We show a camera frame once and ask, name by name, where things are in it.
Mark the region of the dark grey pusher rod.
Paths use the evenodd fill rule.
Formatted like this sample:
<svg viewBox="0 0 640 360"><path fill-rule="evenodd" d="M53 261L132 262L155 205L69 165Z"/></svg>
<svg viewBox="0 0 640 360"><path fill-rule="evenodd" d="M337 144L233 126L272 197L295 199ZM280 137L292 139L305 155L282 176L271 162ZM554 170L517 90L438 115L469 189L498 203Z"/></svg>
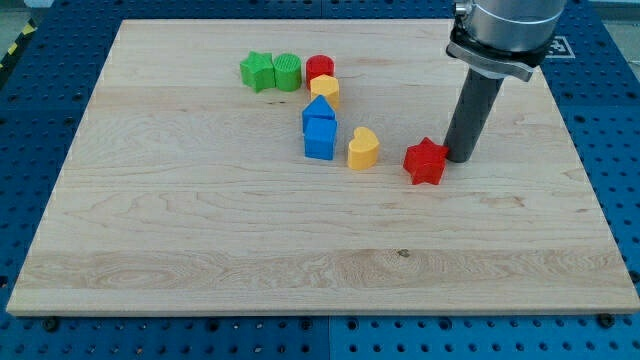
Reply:
<svg viewBox="0 0 640 360"><path fill-rule="evenodd" d="M470 159L503 81L473 69L467 72L443 143L449 149L449 161L464 163Z"/></svg>

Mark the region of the black wrist mount plate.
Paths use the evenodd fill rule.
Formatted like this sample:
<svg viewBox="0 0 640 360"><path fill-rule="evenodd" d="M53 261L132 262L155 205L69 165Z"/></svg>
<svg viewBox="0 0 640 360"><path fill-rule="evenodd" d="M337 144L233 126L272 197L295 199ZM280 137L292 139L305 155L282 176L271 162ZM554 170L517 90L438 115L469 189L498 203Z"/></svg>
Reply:
<svg viewBox="0 0 640 360"><path fill-rule="evenodd" d="M546 57L546 43L527 51L500 50L481 44L460 24L455 23L446 47L449 57L466 62L486 78L515 77L528 82Z"/></svg>

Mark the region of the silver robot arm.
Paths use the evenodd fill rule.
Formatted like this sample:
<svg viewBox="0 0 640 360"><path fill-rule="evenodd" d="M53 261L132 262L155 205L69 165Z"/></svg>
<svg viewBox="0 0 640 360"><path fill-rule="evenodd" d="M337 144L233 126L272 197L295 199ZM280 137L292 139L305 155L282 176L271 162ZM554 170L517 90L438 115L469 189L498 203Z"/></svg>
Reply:
<svg viewBox="0 0 640 360"><path fill-rule="evenodd" d="M505 78L523 82L548 54L565 0L455 0L446 54L468 65L444 145L468 161Z"/></svg>

